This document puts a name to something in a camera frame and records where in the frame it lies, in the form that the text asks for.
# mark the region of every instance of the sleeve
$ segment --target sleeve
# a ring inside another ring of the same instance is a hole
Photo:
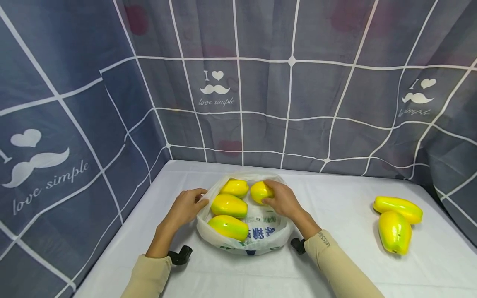
[[[157,298],[166,286],[171,268],[170,257],[154,259],[140,255],[121,298]]]
[[[327,231],[305,241],[305,250],[326,276],[337,298],[384,298]]]

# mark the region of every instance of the plastic bag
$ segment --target plastic bag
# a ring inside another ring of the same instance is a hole
[[[249,235],[245,241],[222,236],[207,224],[214,217],[210,211],[212,202],[230,178],[245,180],[249,187],[265,179],[285,184],[285,181],[274,173],[237,172],[226,175],[203,197],[209,199],[209,204],[197,215],[197,230],[202,238],[220,249],[239,255],[261,255],[285,245],[293,231],[293,223],[288,218],[276,214],[271,207],[255,203],[250,197],[250,191],[243,198],[248,205],[248,211],[247,217],[241,220],[249,226]]]

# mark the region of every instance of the green-yellow papaya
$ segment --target green-yellow papaya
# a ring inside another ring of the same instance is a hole
[[[250,196],[258,204],[264,205],[262,199],[266,197],[273,198],[275,194],[273,193],[273,189],[268,187],[263,181],[259,181],[250,188]]]
[[[246,223],[228,215],[213,217],[208,224],[222,236],[238,241],[245,241],[249,234],[249,226]]]
[[[384,212],[378,225],[383,247],[390,253],[407,254],[413,230],[404,216],[395,211]]]
[[[246,181],[238,179],[229,179],[220,190],[221,194],[234,195],[237,198],[243,198],[249,191],[249,185]]]
[[[416,204],[404,199],[389,196],[377,196],[374,200],[373,208],[379,213],[384,213],[386,211],[398,212],[412,225],[418,224],[422,221],[422,209]]]
[[[247,203],[236,196],[228,194],[216,196],[210,209],[215,215],[229,215],[236,218],[247,216]]]

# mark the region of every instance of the curtain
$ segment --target curtain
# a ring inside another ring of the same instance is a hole
[[[2,293],[71,297],[171,159],[409,180],[477,244],[476,13],[0,0]]]

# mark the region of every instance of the white table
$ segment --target white table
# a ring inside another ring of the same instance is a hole
[[[118,298],[137,256],[181,190],[212,186],[224,173],[257,169],[229,164],[170,161],[111,241],[75,298]],[[266,169],[283,177],[302,206],[331,232],[344,251],[387,298],[477,297],[477,251],[421,187],[409,182]],[[396,196],[424,211],[409,253],[386,253],[371,204]],[[333,297],[308,256],[289,245],[262,256],[237,256],[202,240],[195,225],[176,235],[172,250],[193,248],[187,265],[173,268],[163,297]]]

